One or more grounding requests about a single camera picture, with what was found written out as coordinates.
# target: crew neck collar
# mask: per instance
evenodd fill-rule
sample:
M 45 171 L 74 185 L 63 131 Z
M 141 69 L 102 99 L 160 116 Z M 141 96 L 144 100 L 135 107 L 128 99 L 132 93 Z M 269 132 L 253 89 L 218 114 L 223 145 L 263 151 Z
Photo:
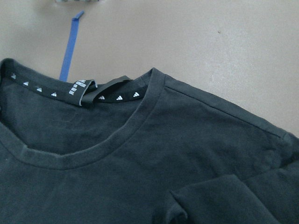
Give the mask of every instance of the crew neck collar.
M 26 71 L 28 76 L 29 72 L 31 80 L 42 82 L 44 85 L 47 85 L 48 81 L 49 85 L 59 87 L 62 90 L 68 89 L 69 86 L 72 85 L 71 83 L 48 77 L 33 69 L 25 67 L 12 58 L 5 58 L 0 62 L 1 79 L 6 72 L 5 67 L 2 66 L 5 63 L 12 63 L 14 66 L 18 67 L 19 73 L 21 73 L 21 71 Z M 135 133 L 135 131 L 137 131 L 154 109 L 161 95 L 165 85 L 164 73 L 153 67 L 148 72 L 132 80 L 131 84 L 134 84 L 134 82 L 140 80 L 140 78 L 147 85 L 147 89 L 136 110 L 123 126 L 113 132 L 104 141 L 92 147 L 64 155 L 46 152 L 43 149 L 29 148 L 2 122 L 0 122 L 0 142 L 16 159 L 26 164 L 41 168 L 65 170 L 78 168 L 99 161 L 120 147 Z

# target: beige table surface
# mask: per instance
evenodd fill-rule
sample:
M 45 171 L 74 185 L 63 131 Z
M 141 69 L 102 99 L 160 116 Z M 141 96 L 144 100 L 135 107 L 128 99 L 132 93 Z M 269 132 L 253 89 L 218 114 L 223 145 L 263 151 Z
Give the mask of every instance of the beige table surface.
M 155 67 L 299 137 L 298 0 L 0 0 L 0 57 L 68 82 L 135 79 Z

